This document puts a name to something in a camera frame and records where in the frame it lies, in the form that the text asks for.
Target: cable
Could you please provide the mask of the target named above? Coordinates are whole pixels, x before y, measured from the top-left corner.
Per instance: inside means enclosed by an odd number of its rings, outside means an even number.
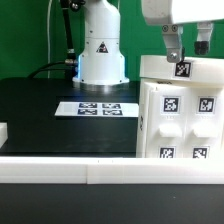
[[[54,65],[64,65],[64,64],[65,64],[64,61],[58,61],[58,62],[48,63],[48,64],[46,64],[46,65],[44,65],[44,66],[38,68],[36,71],[30,73],[30,74],[27,76],[27,78],[28,78],[28,79],[32,79],[32,78],[34,78],[34,76],[35,76],[37,73],[39,73],[40,71],[42,71],[42,70],[44,70],[44,69],[46,69],[46,68],[49,68],[49,67],[51,67],[51,66],[54,66]]]
[[[50,21],[51,21],[52,1],[53,1],[53,0],[49,0],[48,11],[47,11],[47,46],[48,46],[47,61],[48,61],[48,63],[51,62],[51,35],[50,35]]]
[[[47,69],[40,69],[36,72],[33,72],[32,73],[32,77],[31,78],[34,78],[34,76],[36,76],[38,73],[40,72],[49,72],[49,71],[66,71],[66,70],[71,70],[71,69],[68,69],[68,68],[47,68]]]

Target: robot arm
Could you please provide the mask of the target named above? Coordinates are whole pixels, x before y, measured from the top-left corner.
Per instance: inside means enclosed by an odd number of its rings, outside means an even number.
[[[178,63],[184,59],[181,34],[182,24],[198,23],[195,53],[204,55],[209,51],[213,31],[212,21],[224,18],[221,0],[141,0],[142,12],[148,25],[162,25],[167,48],[167,60]]]

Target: table surface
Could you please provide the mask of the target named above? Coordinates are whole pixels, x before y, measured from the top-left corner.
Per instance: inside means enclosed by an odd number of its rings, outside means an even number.
[[[134,157],[137,119],[56,119],[61,100],[138,102],[139,85],[112,95],[63,80],[0,81],[1,156]],[[223,224],[223,185],[0,185],[0,223]]]
[[[8,141],[0,155],[135,157],[137,118],[55,117],[60,101],[138,103],[139,83],[113,93],[74,89],[47,79],[0,81],[0,122]]]

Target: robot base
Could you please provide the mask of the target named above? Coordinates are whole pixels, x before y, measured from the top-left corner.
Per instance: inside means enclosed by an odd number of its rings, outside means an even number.
[[[96,85],[96,84],[84,83],[80,81],[80,79],[78,78],[73,78],[73,87],[87,91],[109,93],[117,90],[127,89],[129,87],[129,79],[125,78],[125,80],[121,81],[121,83],[118,84]]]

